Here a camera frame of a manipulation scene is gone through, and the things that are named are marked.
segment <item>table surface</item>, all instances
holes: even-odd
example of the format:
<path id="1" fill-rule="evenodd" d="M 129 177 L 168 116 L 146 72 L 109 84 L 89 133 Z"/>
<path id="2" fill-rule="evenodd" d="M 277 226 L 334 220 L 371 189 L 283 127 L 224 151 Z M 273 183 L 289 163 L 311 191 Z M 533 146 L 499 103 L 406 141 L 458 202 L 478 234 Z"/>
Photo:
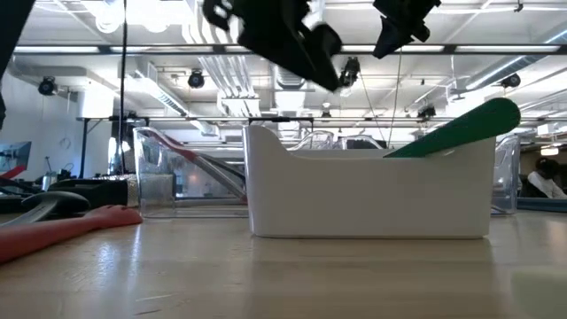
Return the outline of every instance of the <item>table surface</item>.
<path id="1" fill-rule="evenodd" d="M 524 318 L 511 272 L 567 264 L 567 214 L 484 240 L 293 240 L 246 219 L 149 220 L 0 266 L 5 318 Z"/>

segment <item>white container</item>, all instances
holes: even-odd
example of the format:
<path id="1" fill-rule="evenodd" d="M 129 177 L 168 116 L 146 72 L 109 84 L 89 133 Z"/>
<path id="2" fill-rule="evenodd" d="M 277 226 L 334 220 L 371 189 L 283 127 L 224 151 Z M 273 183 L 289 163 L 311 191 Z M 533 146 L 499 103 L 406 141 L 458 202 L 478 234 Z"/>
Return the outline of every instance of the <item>white container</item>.
<path id="1" fill-rule="evenodd" d="M 292 154 L 260 126 L 244 128 L 244 140 L 250 224 L 257 236 L 488 234 L 493 138 L 422 159 L 383 159 L 384 150 Z"/>

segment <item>green paddle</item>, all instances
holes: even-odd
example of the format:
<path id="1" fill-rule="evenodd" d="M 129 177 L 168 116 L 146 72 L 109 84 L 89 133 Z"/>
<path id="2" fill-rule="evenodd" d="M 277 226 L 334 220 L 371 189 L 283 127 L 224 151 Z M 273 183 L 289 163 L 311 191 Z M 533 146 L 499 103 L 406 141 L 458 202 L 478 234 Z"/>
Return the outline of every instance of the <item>green paddle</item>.
<path id="1" fill-rule="evenodd" d="M 419 158 L 498 136 L 514 129 L 520 117 L 516 103 L 503 97 L 494 98 L 385 157 Z"/>

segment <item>black cable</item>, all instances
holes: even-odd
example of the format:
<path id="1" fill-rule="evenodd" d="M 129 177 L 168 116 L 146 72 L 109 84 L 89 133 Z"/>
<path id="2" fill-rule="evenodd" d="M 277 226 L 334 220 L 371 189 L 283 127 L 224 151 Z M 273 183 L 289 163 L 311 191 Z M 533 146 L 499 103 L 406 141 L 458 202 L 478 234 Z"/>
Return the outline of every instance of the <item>black cable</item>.
<path id="1" fill-rule="evenodd" d="M 122 141 L 124 139 L 122 122 L 124 121 L 124 80 L 126 78 L 126 49 L 128 46 L 128 21 L 126 19 L 128 1 L 122 1 L 124 1 L 124 24 L 122 26 L 122 65 L 120 70 L 120 114 L 118 115 L 118 149 L 120 150 L 120 173 L 125 174 L 126 163 L 124 161 L 124 150 L 122 149 Z"/>

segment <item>person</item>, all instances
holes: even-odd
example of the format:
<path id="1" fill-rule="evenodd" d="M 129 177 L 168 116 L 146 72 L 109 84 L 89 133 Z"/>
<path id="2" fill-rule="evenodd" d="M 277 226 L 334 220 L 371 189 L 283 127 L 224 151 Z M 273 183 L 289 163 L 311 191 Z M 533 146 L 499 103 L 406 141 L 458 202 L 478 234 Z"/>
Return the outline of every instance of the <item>person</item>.
<path id="1" fill-rule="evenodd" d="M 567 199 L 567 195 L 557 186 L 553 178 L 559 173 L 559 163 L 554 159 L 539 158 L 535 171 L 528 175 L 522 196 L 531 198 Z"/>

